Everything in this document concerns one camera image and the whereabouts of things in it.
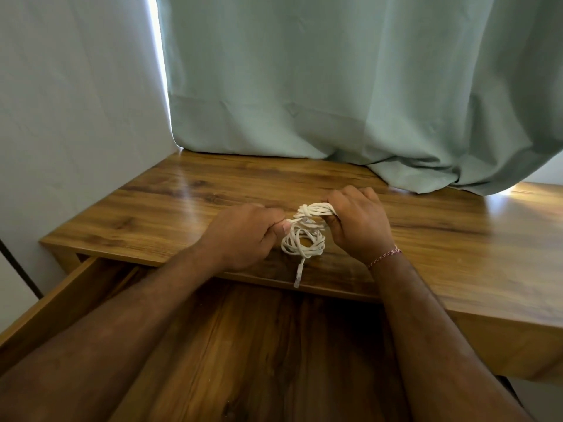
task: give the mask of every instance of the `light green curtain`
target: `light green curtain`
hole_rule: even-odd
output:
[[[563,0],[157,0],[178,145],[479,194],[563,148]]]

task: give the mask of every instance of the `forearm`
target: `forearm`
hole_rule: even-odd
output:
[[[105,420],[175,311],[210,275],[185,250],[36,349],[0,379],[2,420]]]
[[[416,420],[530,420],[403,255],[380,261],[372,275]]]

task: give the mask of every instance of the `tangled cable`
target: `tangled cable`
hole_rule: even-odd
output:
[[[335,214],[334,207],[329,203],[313,203],[302,205],[293,215],[293,219],[289,219],[292,223],[291,229],[283,237],[281,249],[288,255],[301,255],[301,262],[297,267],[297,275],[295,276],[295,283],[293,283],[293,287],[296,289],[301,281],[305,260],[311,256],[322,254],[324,250],[325,236],[322,234],[324,225],[317,224],[311,217]],[[300,241],[301,238],[308,238],[313,244],[310,247],[303,246]]]

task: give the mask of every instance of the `left hand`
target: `left hand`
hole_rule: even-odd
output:
[[[291,224],[281,209],[243,204],[221,211],[193,246],[214,274],[245,269],[265,259]]]

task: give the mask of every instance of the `bracelet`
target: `bracelet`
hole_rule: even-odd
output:
[[[379,262],[381,259],[386,258],[386,257],[391,256],[391,255],[396,255],[396,254],[402,253],[402,252],[403,252],[403,251],[402,251],[401,249],[399,249],[397,246],[395,246],[395,248],[394,248],[393,250],[388,251],[386,254],[381,255],[381,256],[380,256],[379,258],[377,258],[375,261],[371,262],[371,263],[368,265],[368,269],[370,269],[371,267],[373,267],[373,266],[374,266],[377,262]]]

